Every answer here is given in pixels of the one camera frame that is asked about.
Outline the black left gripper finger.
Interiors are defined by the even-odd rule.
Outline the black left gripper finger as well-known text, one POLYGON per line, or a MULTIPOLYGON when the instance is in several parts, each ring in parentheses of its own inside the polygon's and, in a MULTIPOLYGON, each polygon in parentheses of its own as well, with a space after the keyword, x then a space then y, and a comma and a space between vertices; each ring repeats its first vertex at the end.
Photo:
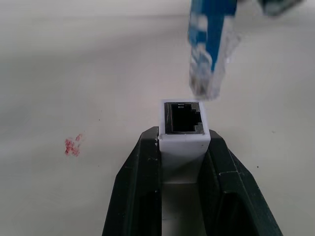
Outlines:
POLYGON ((266 16, 282 15, 302 2, 303 0, 258 0, 258 3, 266 16))
POLYGON ((206 235, 281 236, 251 172, 211 130, 197 186, 206 235))
POLYGON ((161 154, 157 126, 140 135, 118 171, 102 234, 162 234, 161 154))

